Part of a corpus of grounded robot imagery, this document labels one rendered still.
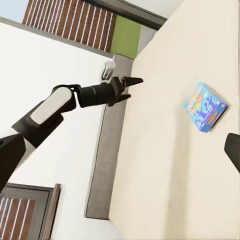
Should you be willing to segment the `board game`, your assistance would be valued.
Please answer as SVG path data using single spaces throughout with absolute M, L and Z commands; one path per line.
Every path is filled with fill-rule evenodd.
M 198 82 L 183 109 L 199 131 L 207 133 L 227 106 L 205 83 Z

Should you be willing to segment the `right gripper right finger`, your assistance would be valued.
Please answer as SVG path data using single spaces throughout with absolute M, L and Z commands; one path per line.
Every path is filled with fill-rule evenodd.
M 225 145 L 224 151 L 231 159 L 232 163 L 235 165 L 240 173 L 240 135 L 235 133 L 229 133 Z

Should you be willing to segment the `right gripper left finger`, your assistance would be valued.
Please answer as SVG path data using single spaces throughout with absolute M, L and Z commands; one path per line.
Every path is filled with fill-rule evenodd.
M 0 138 L 0 193 L 26 152 L 21 133 Z

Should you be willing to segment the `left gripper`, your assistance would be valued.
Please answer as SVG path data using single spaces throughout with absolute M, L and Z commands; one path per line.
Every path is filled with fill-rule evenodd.
M 115 102 L 121 102 L 132 97 L 132 94 L 122 94 L 125 88 L 143 83 L 143 78 L 124 76 L 121 80 L 119 77 L 113 77 L 110 83 L 91 85 L 96 94 L 95 106 L 108 104 L 109 107 Z

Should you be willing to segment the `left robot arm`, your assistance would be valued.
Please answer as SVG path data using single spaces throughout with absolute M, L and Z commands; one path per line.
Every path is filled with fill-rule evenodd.
M 143 83 L 143 78 L 124 76 L 113 77 L 110 81 L 116 64 L 113 61 L 105 62 L 99 75 L 98 85 L 81 87 L 79 84 L 55 86 L 50 96 L 27 112 L 21 119 L 8 128 L 0 139 L 21 133 L 24 137 L 26 152 L 16 170 L 26 161 L 32 153 L 45 141 L 45 139 L 64 121 L 62 113 L 72 112 L 77 108 L 74 92 L 77 93 L 81 108 L 121 102 L 132 97 L 132 94 L 122 94 L 125 88 Z M 36 148 L 36 149 L 35 149 Z

